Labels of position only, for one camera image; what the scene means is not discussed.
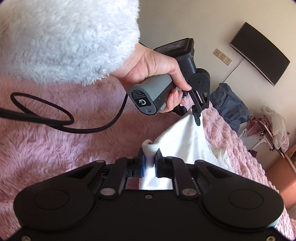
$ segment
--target bed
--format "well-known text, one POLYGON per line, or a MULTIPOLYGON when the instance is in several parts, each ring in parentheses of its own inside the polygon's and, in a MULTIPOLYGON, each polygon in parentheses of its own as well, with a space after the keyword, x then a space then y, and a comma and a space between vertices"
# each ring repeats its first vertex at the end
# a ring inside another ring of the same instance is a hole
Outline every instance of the bed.
MULTIPOLYGON (((118 80, 111 77, 85 87, 74 84, 45 87, 0 79, 0 91, 0 106, 11 110, 17 110, 9 98, 12 92, 29 93, 56 103, 74 115, 74 128, 108 123, 117 114, 125 95, 118 80)), ((19 100, 39 115, 67 119, 49 106, 21 97, 19 100)), ((12 206, 17 193, 26 186, 97 159, 113 163, 117 158, 134 156, 144 140, 154 140, 178 119, 175 113, 143 115, 130 100, 118 122, 96 134, 69 134, 44 125, 0 119, 0 237, 7 239, 19 229, 12 206)), ((275 189, 261 165, 211 104, 203 111, 203 124, 208 142, 227 149, 239 175, 275 189)), ((129 188, 137 188, 138 182, 132 180, 129 188)), ((276 228, 288 239, 295 238, 296 221, 289 218, 286 210, 276 228)))

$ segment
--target white shirt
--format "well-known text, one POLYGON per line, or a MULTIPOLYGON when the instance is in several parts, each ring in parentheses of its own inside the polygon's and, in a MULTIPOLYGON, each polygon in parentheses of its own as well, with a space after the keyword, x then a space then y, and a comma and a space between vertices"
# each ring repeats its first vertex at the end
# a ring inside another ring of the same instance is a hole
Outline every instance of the white shirt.
POLYGON ((190 108, 178 122, 156 138, 154 143, 151 140, 143 142, 146 164, 145 177, 139 182, 140 190, 172 189, 171 179, 155 176, 154 156, 159 148, 163 157, 178 157, 188 164, 194 164, 196 160, 204 160, 234 173, 226 149, 213 147, 207 142, 202 116, 200 122, 200 126, 196 125, 190 108))

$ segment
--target black label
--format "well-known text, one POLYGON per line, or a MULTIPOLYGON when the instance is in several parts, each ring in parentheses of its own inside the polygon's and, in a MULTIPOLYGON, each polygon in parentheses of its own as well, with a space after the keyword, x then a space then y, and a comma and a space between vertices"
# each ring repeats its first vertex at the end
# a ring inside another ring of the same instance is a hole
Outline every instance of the black label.
POLYGON ((139 107, 150 106, 151 103, 147 96, 140 90, 134 90, 131 93, 133 100, 137 103, 139 107))

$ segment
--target television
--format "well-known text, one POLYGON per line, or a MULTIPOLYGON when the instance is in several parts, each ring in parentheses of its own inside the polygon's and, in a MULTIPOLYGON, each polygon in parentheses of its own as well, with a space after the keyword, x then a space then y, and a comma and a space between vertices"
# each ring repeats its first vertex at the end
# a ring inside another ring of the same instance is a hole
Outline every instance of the television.
POLYGON ((279 81, 290 60, 262 33, 247 22, 230 42, 273 86, 279 81))

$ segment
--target wall socket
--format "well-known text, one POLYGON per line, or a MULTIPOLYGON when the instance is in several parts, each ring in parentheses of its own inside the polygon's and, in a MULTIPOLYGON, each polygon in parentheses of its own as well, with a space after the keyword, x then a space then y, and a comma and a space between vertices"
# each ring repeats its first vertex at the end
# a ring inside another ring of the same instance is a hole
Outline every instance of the wall socket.
POLYGON ((232 62, 232 60, 230 58, 228 58, 224 53, 222 53, 219 49, 215 49, 213 54, 216 55, 219 59, 221 59, 228 66, 232 62))

